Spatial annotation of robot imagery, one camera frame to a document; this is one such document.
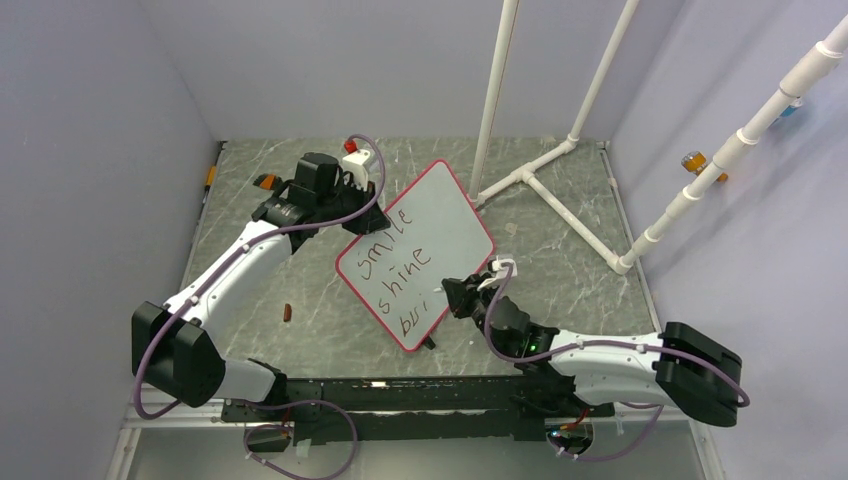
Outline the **red framed whiteboard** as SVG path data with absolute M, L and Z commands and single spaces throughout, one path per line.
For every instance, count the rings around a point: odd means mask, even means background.
M 338 275 L 405 352 L 448 311 L 444 278 L 485 266 L 496 243 L 443 159 L 434 161 L 386 208 L 388 229 L 356 237 L 338 255 Z

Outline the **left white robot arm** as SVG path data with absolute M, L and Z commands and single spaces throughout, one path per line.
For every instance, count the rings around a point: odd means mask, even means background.
M 148 418 L 141 386 L 149 384 L 177 401 L 199 407 L 211 399 L 234 399 L 264 420 L 287 406 L 287 377 L 258 360 L 227 359 L 220 351 L 233 311 L 248 293 L 320 229 L 340 225 L 356 235 L 389 227 L 378 199 L 385 185 L 370 175 L 385 172 L 376 150 L 358 149 L 340 160 L 309 152 L 295 175 L 261 174 L 255 186 L 270 197 L 252 213 L 225 252 L 185 289 L 162 305 L 142 303 L 131 319 L 131 365 L 137 413 Z

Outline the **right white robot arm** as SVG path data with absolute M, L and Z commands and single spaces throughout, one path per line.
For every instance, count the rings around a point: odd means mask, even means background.
M 450 312 L 472 320 L 490 351 L 529 374 L 563 378 L 551 388 L 557 411 L 610 403 L 674 407 L 711 426 L 729 428 L 750 405 L 741 386 L 741 357 L 681 322 L 661 332 L 603 336 L 532 321 L 504 293 L 508 276 L 445 278 Z

